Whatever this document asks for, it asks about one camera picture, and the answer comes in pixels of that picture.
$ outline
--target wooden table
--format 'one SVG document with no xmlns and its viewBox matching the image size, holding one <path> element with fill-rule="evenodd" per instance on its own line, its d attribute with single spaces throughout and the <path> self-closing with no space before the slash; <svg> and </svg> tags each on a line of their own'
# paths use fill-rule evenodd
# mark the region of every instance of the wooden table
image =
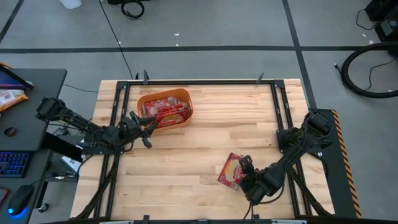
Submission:
<svg viewBox="0 0 398 224">
<path fill-rule="evenodd" d="M 294 125 L 300 126 L 308 111 L 301 82 L 284 81 Z M 116 80 L 101 82 L 93 122 L 109 125 L 115 88 Z M 243 192 L 220 185 L 217 178 L 230 152 L 250 155 L 259 169 L 281 157 L 275 137 L 278 126 L 271 88 L 134 86 L 129 94 L 128 111 L 137 111 L 136 102 L 141 96 L 173 88 L 190 92 L 194 108 L 192 123 L 153 135 L 152 149 L 146 149 L 137 140 L 133 151 L 121 157 L 112 220 L 142 220 L 143 215 L 150 215 L 151 220 L 242 219 L 249 206 Z M 287 127 L 285 116 L 282 118 Z M 82 167 L 71 217 L 78 215 L 96 192 L 102 161 L 103 156 L 94 156 Z M 305 155 L 302 164 L 308 188 L 333 213 L 322 163 Z M 299 188 L 296 189 L 300 210 L 304 211 L 302 196 Z M 261 218 L 293 218 L 288 185 L 278 201 L 256 206 L 254 213 Z"/>
</svg>

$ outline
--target gray floor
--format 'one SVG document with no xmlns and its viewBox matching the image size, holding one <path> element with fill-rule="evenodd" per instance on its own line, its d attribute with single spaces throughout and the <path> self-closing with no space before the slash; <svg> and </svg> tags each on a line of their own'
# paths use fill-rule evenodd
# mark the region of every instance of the gray floor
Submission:
<svg viewBox="0 0 398 224">
<path fill-rule="evenodd" d="M 376 33 L 354 23 L 356 13 L 370 0 L 289 0 L 302 46 L 362 46 L 379 42 Z M 104 8 L 123 47 L 175 47 L 267 45 L 293 46 L 281 0 L 151 0 L 137 21 L 123 17 L 120 8 Z M 0 8 L 0 26 L 17 0 Z M 371 26 L 365 14 L 360 23 Z M 66 10 L 55 0 L 25 0 L 1 49 L 67 49 L 117 47 L 98 1 L 83 0 L 82 7 Z M 398 220 L 395 189 L 398 156 L 395 138 L 398 98 L 362 98 L 341 84 L 334 63 L 342 64 L 350 52 L 303 52 L 315 101 L 319 108 L 340 114 L 351 168 L 363 217 Z M 146 69 L 151 78 L 301 78 L 294 51 L 184 51 L 128 52 L 133 73 Z M 361 56 L 351 67 L 353 80 L 366 87 L 369 69 L 390 60 L 385 52 Z M 18 68 L 65 68 L 65 83 L 97 90 L 100 80 L 127 79 L 120 53 L 0 54 L 0 61 Z M 375 91 L 396 90 L 398 63 L 376 69 Z M 64 87 L 61 99 L 89 118 L 95 93 Z M 34 213 L 31 223 L 65 220 L 70 213 L 75 185 L 50 184 L 46 201 L 51 212 Z"/>
</svg>

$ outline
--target keyboard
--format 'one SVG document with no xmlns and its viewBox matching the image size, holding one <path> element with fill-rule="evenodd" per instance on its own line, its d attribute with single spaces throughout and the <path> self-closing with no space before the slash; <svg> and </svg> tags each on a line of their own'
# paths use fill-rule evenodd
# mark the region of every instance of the keyboard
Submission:
<svg viewBox="0 0 398 224">
<path fill-rule="evenodd" d="M 2 152 L 0 151 L 0 178 L 25 177 L 30 158 L 30 152 Z"/>
</svg>

